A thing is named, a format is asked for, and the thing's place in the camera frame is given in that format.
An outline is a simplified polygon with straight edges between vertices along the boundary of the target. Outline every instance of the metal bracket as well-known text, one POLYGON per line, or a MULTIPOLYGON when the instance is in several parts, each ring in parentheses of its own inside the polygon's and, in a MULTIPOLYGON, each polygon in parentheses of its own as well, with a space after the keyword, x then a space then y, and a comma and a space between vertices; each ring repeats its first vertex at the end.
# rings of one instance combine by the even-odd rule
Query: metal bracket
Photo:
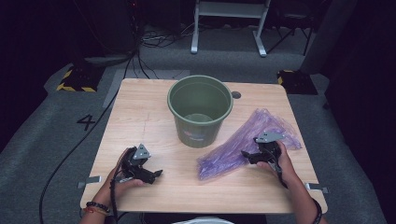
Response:
POLYGON ((264 131, 260 136, 256 139, 257 143, 269 143, 274 142, 276 140, 284 138, 285 135, 281 133, 271 133, 264 131))
POLYGON ((148 150, 143 146, 143 144, 140 144, 139 147, 137 148, 137 151, 134 153, 134 160, 142 160, 142 159, 148 159, 150 158, 151 155, 149 154, 148 150))
POLYGON ((306 189, 321 190, 323 193, 330 193, 328 188, 322 188, 320 184, 304 183, 306 189))
POLYGON ((84 188, 87 184, 92 184, 92 183, 99 183, 102 182, 102 177, 97 175, 97 176, 91 176, 85 179, 85 181, 78 181, 77 182, 77 189, 82 189, 84 188))
POLYGON ((275 164, 274 162, 268 161, 267 163, 271 166, 271 168, 272 168, 275 172, 278 172, 279 169, 276 167, 276 164, 275 164))

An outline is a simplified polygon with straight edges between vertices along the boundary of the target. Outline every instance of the white metal frame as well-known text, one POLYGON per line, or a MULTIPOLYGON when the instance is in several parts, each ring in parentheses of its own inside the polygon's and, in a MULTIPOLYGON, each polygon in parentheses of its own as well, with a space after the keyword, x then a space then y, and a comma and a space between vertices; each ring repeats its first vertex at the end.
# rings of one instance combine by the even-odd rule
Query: white metal frame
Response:
POLYGON ((224 2, 205 2, 196 0, 194 15, 194 34, 192 36, 191 53, 198 52, 198 22, 200 16, 220 16, 260 19, 259 28, 253 31, 257 48, 262 57, 267 56, 264 45, 262 44, 261 34, 267 16, 271 0, 265 0, 264 4, 243 4, 243 3, 224 3, 224 2))

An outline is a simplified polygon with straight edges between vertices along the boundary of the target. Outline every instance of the black equipment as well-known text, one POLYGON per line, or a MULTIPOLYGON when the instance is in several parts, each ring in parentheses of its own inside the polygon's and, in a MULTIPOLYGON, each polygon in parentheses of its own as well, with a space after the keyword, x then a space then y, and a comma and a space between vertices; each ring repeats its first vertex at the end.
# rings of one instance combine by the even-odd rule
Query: black equipment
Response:
POLYGON ((260 137, 253 138, 253 141, 259 145, 258 153, 248 153, 241 151, 242 155, 248 159, 250 164, 256 164, 259 161, 267 162, 274 171, 277 173, 277 177, 283 187, 287 188, 286 184, 282 180, 282 168, 279 166, 278 159, 282 154, 279 144, 276 142, 277 139, 283 138, 284 136, 277 133, 266 133, 264 132, 260 137))
POLYGON ((139 148, 130 147, 122 158, 121 171, 124 175, 119 182, 125 182, 130 179, 140 179, 145 183, 152 184, 155 179, 161 175, 163 170, 152 173, 143 168, 143 164, 149 159, 150 155, 146 148, 140 144, 139 148))

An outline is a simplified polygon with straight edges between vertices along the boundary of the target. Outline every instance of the gray carpet floor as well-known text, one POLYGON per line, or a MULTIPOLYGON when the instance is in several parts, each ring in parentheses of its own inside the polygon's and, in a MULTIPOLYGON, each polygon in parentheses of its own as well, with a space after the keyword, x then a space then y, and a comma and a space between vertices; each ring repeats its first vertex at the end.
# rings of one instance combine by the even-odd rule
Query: gray carpet floor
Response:
MULTIPOLYGON (((269 48, 278 35, 265 30, 262 40, 269 48)), ((251 83, 277 83, 278 70, 296 70, 304 60, 304 36, 300 32, 288 37, 266 58, 260 57, 250 28, 206 30, 199 41, 196 55, 190 54, 188 35, 165 48, 141 47, 140 57, 161 78, 201 74, 221 81, 251 83)), ((0 223, 39 223, 39 199, 47 180, 87 133, 77 121, 87 115, 99 119, 119 86, 126 63, 106 69, 98 92, 56 91, 69 66, 60 68, 48 80, 45 88, 49 96, 0 154, 0 223)), ((139 69, 134 58, 128 77, 141 75, 139 69)), ((372 184, 344 143, 332 111, 322 107, 329 80, 321 74, 311 78, 318 95, 288 96, 318 180, 330 190, 325 195, 329 206, 326 218, 331 223, 386 223, 372 184)), ((50 182, 43 201, 45 223, 78 223, 83 189, 77 189, 77 182, 91 171, 110 113, 111 108, 50 182)), ((268 215, 267 220, 270 224, 294 223, 292 214, 268 215)), ((129 213, 120 223, 140 223, 139 214, 129 213)))

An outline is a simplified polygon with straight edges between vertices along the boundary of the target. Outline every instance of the wrist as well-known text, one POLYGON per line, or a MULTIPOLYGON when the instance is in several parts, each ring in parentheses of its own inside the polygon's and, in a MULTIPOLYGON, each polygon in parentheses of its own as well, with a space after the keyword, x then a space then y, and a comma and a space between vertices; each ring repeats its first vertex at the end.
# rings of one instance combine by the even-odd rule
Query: wrist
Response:
POLYGON ((300 177, 298 177, 297 175, 282 175, 282 179, 288 186, 288 188, 303 184, 300 177))
POLYGON ((96 203, 96 202, 87 202, 87 209, 88 208, 93 208, 95 210, 98 210, 100 212, 105 212, 105 213, 110 213, 110 208, 104 204, 101 203, 96 203))
POLYGON ((93 202, 101 203, 105 206, 111 205, 110 189, 100 189, 92 199, 93 202))

